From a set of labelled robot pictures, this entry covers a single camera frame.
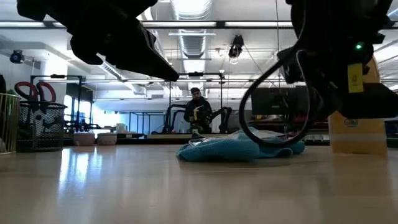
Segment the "person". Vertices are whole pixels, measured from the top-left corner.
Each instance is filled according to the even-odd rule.
[[[209,102],[202,97],[199,88],[191,89],[192,100],[187,103],[185,108],[184,120],[191,124],[192,129],[198,129],[201,134],[210,134],[210,121],[207,119],[211,115],[212,110]],[[197,120],[195,120],[194,110],[197,112]]]

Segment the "table surface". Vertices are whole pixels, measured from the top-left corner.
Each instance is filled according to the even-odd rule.
[[[189,163],[179,146],[0,156],[0,223],[397,223],[398,151]]]

